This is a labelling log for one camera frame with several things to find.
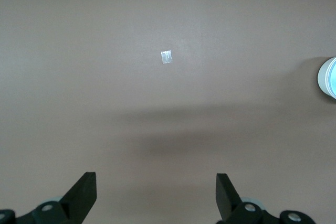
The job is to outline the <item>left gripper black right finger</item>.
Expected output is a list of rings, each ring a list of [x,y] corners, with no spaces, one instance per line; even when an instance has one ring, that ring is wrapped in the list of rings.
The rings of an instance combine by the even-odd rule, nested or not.
[[[314,220],[303,212],[285,210],[279,217],[275,217],[256,203],[243,201],[227,174],[216,175],[216,203],[222,218],[219,223],[314,223]]]

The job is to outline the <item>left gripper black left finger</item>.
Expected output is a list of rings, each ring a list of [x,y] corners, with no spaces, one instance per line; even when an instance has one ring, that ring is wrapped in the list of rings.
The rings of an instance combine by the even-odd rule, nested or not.
[[[60,200],[44,202],[20,217],[11,209],[2,209],[1,223],[83,223],[96,199],[96,173],[86,172]]]

